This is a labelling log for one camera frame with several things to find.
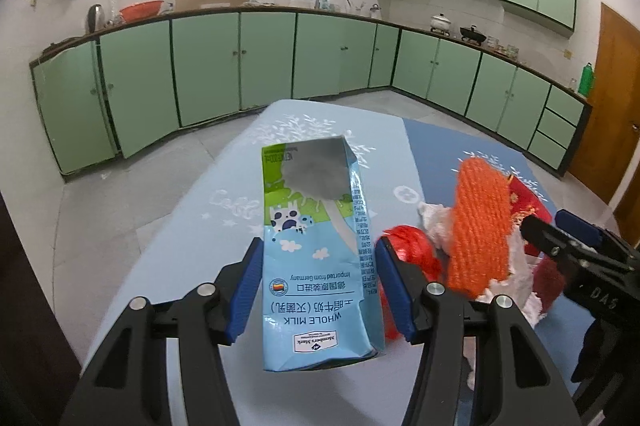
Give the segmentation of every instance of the kitchen counter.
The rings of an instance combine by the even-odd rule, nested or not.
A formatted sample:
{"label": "kitchen counter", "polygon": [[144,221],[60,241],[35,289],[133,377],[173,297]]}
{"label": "kitchen counter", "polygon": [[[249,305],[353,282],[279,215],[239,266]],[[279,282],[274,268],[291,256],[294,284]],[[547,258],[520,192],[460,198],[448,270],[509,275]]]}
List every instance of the kitchen counter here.
{"label": "kitchen counter", "polygon": [[543,75],[542,73],[536,71],[535,69],[531,68],[530,66],[527,66],[525,64],[522,64],[520,62],[517,62],[516,60],[510,59],[507,56],[504,56],[502,54],[499,54],[498,52],[494,52],[492,50],[489,50],[487,48],[483,48],[482,46],[477,46],[476,44],[472,44],[472,43],[467,43],[466,41],[462,41],[460,39],[456,39],[456,38],[452,38],[450,36],[444,36],[442,34],[438,34],[436,32],[430,32],[429,30],[421,30],[420,28],[412,28],[412,27],[406,27],[405,25],[398,25],[395,23],[391,23],[391,22],[387,22],[387,21],[383,21],[383,20],[375,20],[375,19],[371,19],[371,18],[364,18],[362,16],[355,16],[353,14],[345,14],[344,12],[329,12],[329,11],[323,11],[323,10],[314,10],[314,9],[305,9],[305,8],[297,8],[297,7],[280,7],[280,6],[256,6],[256,7],[252,7],[252,6],[244,6],[244,7],[229,7],[229,8],[212,8],[212,9],[198,9],[198,10],[192,10],[192,11],[183,11],[183,12],[168,12],[167,14],[162,14],[160,16],[153,16],[151,18],[146,18],[144,20],[139,20],[136,22],[132,22],[132,23],[128,23],[128,24],[123,24],[123,25],[119,25],[117,27],[107,27],[107,28],[103,28],[102,30],[97,30],[96,32],[94,32],[93,34],[86,34],[84,36],[81,36],[75,40],[69,41],[68,43],[62,44],[59,47],[50,50],[49,52],[43,52],[43,54],[38,57],[37,59],[34,59],[30,62],[30,67],[33,68],[34,66],[50,59],[51,57],[54,57],[56,54],[59,54],[60,52],[68,49],[68,48],[73,48],[74,46],[78,46],[79,44],[83,44],[86,43],[87,41],[92,41],[92,40],[98,40],[98,38],[100,38],[101,36],[104,36],[106,34],[110,34],[112,32],[117,32],[120,30],[125,30],[126,28],[131,28],[131,27],[138,27],[140,25],[146,25],[149,23],[156,23],[156,22],[160,22],[163,20],[176,20],[176,19],[180,19],[180,18],[187,18],[187,17],[192,17],[192,16],[203,16],[206,14],[223,14],[225,12],[298,12],[298,13],[305,13],[305,14],[318,14],[318,15],[322,15],[322,16],[338,16],[341,18],[351,18],[354,20],[359,20],[359,21],[365,21],[365,22],[370,22],[370,23],[376,23],[376,24],[381,24],[381,25],[388,25],[390,27],[395,27],[395,28],[399,28],[401,30],[409,30],[411,32],[418,32],[421,34],[427,34],[429,36],[432,36],[434,38],[438,38],[441,40],[447,40],[447,41],[452,41],[454,43],[457,44],[462,44],[465,46],[468,46],[470,48],[474,48],[476,50],[480,50],[481,52],[485,53],[485,54],[490,54],[491,56],[497,57],[498,59],[501,59],[505,62],[514,64],[515,66],[522,68],[523,70],[527,70],[527,72],[530,72],[534,75],[537,75],[545,80],[547,80],[548,82],[552,83],[554,86],[556,86],[557,88],[562,89],[562,91],[566,92],[567,94],[571,95],[572,97],[574,97],[575,99],[581,101],[582,103],[585,104],[589,104],[588,100],[572,91],[571,89],[567,88],[566,86],[564,86],[563,84],[559,83],[558,81],[550,78],[549,76]]}

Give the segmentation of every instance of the white tissue paper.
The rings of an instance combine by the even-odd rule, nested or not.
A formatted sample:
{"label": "white tissue paper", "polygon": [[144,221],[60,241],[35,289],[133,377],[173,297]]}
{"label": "white tissue paper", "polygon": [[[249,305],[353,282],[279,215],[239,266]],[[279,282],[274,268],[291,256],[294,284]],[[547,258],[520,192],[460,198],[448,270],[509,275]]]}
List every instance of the white tissue paper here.
{"label": "white tissue paper", "polygon": [[[422,224],[434,246],[447,252],[451,238],[450,208],[430,203],[420,203],[418,211],[422,215]],[[524,252],[524,240],[520,229],[513,227],[513,232],[507,239],[509,245],[509,277],[503,281],[491,280],[489,287],[484,290],[476,301],[491,303],[494,296],[506,294],[518,306],[531,327],[535,327],[545,317],[542,314],[542,301],[533,293],[533,268],[538,259],[528,257]],[[476,339],[465,338],[463,355],[469,362],[471,373],[466,383],[473,390],[476,383]]]}

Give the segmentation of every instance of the wooden door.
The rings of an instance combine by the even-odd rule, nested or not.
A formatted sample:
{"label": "wooden door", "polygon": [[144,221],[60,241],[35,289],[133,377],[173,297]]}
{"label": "wooden door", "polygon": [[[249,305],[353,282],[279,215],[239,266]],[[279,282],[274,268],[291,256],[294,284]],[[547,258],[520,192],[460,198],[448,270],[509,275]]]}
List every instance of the wooden door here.
{"label": "wooden door", "polygon": [[124,157],[178,129],[170,46],[169,21],[100,37],[104,81]]}
{"label": "wooden door", "polygon": [[295,36],[295,12],[240,14],[243,110],[291,98]]}
{"label": "wooden door", "polygon": [[640,31],[604,4],[595,75],[593,110],[569,171],[609,202],[638,144]]}
{"label": "wooden door", "polygon": [[172,21],[175,91],[183,126],[240,109],[238,16],[226,12]]}

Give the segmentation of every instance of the red cloth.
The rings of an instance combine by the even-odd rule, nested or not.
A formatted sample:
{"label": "red cloth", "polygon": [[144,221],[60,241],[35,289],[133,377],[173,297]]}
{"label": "red cloth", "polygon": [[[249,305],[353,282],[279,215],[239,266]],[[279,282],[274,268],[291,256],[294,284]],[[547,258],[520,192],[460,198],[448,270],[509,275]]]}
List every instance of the red cloth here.
{"label": "red cloth", "polygon": [[[396,225],[392,229],[387,229],[383,236],[386,236],[391,242],[391,246],[400,260],[420,267],[428,281],[437,281],[439,279],[442,273],[442,265],[440,260],[433,255],[433,246],[423,231],[411,225]],[[382,301],[385,337],[388,340],[396,340],[401,334],[394,324],[382,286],[380,286],[380,299]]]}
{"label": "red cloth", "polygon": [[[509,175],[509,201],[511,203],[511,220],[520,226],[525,217],[536,215],[540,220],[551,223],[553,216],[536,194],[525,186],[515,175]],[[538,256],[540,251],[525,242],[524,252],[530,256]]]}

